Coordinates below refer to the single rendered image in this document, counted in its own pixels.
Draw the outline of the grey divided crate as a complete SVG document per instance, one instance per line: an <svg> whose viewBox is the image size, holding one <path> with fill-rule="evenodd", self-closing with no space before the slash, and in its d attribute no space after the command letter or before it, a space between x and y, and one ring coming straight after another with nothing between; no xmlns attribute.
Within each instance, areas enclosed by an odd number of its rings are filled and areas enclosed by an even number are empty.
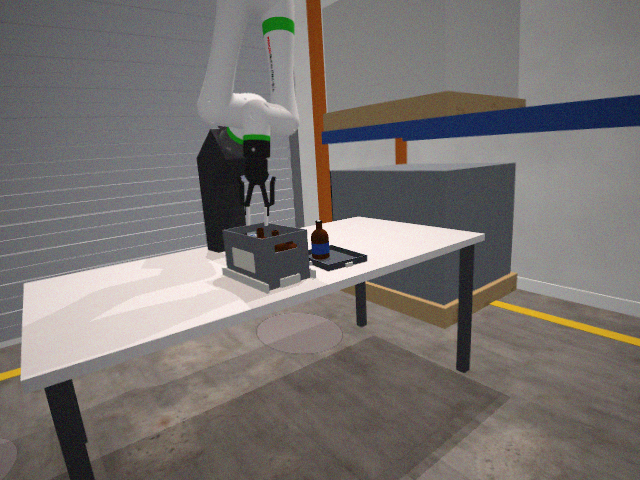
<svg viewBox="0 0 640 480"><path fill-rule="evenodd" d="M257 228L264 228L266 238L244 235L257 235ZM272 237L273 230L279 235ZM264 222L228 229L223 236L227 268L269 284L269 290L280 288L280 279L291 275L310 278L307 236L307 229ZM297 248L275 253L274 245L290 241Z"/></svg>

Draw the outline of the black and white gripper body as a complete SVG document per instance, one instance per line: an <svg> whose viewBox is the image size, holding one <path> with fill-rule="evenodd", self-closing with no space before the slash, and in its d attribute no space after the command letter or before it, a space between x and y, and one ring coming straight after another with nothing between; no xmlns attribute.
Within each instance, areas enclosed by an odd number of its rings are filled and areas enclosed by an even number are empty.
<svg viewBox="0 0 640 480"><path fill-rule="evenodd" d="M263 184L268 179L268 160L261 158L248 158L246 160L245 177L250 181L250 176L254 175L253 185L259 185L258 175L261 175Z"/></svg>

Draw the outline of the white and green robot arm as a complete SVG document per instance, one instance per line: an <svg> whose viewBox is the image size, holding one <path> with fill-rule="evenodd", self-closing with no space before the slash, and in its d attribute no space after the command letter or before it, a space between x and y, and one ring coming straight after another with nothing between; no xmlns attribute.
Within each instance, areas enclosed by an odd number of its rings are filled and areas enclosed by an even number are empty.
<svg viewBox="0 0 640 480"><path fill-rule="evenodd" d="M241 41L251 14L262 19L270 103L256 94L233 93ZM293 0L217 0L211 53L197 111L204 122L222 130L219 142L235 156L269 158L270 133L290 136L296 132Z"/></svg>

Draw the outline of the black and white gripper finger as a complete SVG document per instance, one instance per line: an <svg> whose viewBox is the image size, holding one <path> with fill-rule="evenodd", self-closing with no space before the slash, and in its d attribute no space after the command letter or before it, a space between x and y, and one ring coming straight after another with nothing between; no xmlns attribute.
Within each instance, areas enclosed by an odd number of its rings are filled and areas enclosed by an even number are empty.
<svg viewBox="0 0 640 480"><path fill-rule="evenodd" d="M250 206L250 201L251 201L252 192L254 188L254 185L253 185L254 175L250 176L246 201L245 201L245 190L244 190L245 178L246 178L245 175L237 177L239 182L239 202L240 202L240 205L245 206L246 226L249 226L250 225L250 207L249 206Z"/></svg>
<svg viewBox="0 0 640 480"><path fill-rule="evenodd" d="M270 202L268 200L266 186L263 184L261 175L258 175L258 181L261 188L263 200L264 200L264 226L268 226L269 207L275 204L275 181L276 177L268 176L270 182Z"/></svg>

